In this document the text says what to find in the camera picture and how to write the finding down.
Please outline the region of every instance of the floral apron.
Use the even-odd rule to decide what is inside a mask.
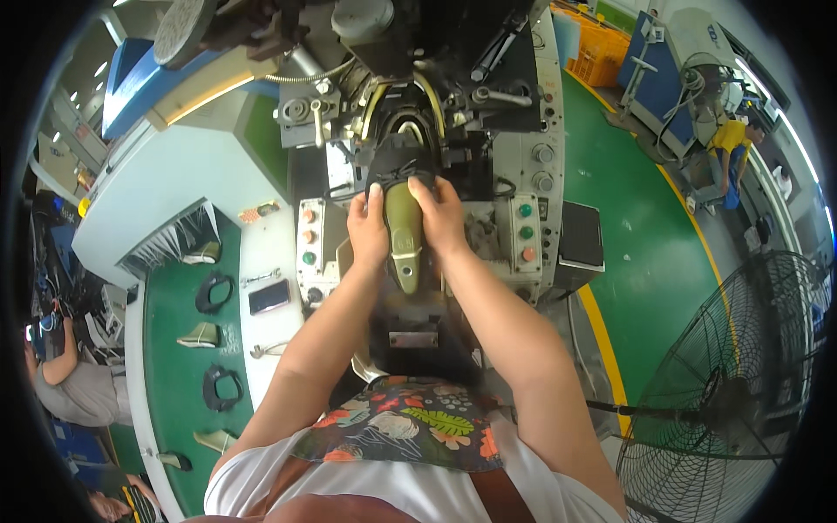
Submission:
[[[493,397],[438,378],[379,378],[313,425],[247,515],[266,514],[315,463],[371,460],[467,472],[492,523],[534,521],[494,445],[488,413],[498,407]]]

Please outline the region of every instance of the white shirt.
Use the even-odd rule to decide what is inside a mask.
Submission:
[[[782,193],[785,202],[787,202],[791,191],[793,191],[793,184],[790,181],[790,177],[782,178],[782,166],[776,166],[771,174],[776,179],[776,183],[779,185],[779,191]]]
[[[616,510],[590,489],[553,473],[518,437],[517,427],[498,412],[489,415],[506,473],[535,521],[616,523]],[[203,498],[206,515],[241,517],[273,486],[276,475],[304,428],[269,447],[245,450],[214,475]],[[423,523],[489,521],[466,472],[427,464],[388,461],[314,464],[276,502],[297,495],[366,495],[387,501]]]

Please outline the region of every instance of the smartphone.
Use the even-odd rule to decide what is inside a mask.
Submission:
[[[290,302],[290,284],[287,279],[249,294],[250,314],[257,315]]]

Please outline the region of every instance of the orange crate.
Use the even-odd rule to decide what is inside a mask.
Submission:
[[[590,87],[614,87],[619,68],[628,53],[630,37],[602,27],[579,13],[563,11],[581,22],[578,59],[569,60],[567,70]]]

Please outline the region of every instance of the brown strap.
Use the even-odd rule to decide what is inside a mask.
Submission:
[[[504,469],[468,474],[491,523],[535,523],[529,507]]]
[[[276,501],[313,465],[312,461],[288,456],[276,475],[276,481],[270,487],[270,492],[250,507],[244,516],[267,515],[267,511],[276,504]],[[506,523],[507,521],[535,523],[535,518],[532,517],[521,493],[517,491],[517,487],[511,482],[511,478],[504,469],[472,472],[468,475],[491,523]]]
[[[253,515],[267,515],[267,511],[276,505],[276,501],[290,488],[302,475],[308,471],[314,462],[305,461],[304,459],[296,458],[295,456],[288,456],[279,469],[276,475],[276,481],[270,487],[270,492],[255,505],[250,507],[250,510],[244,514],[244,517]]]

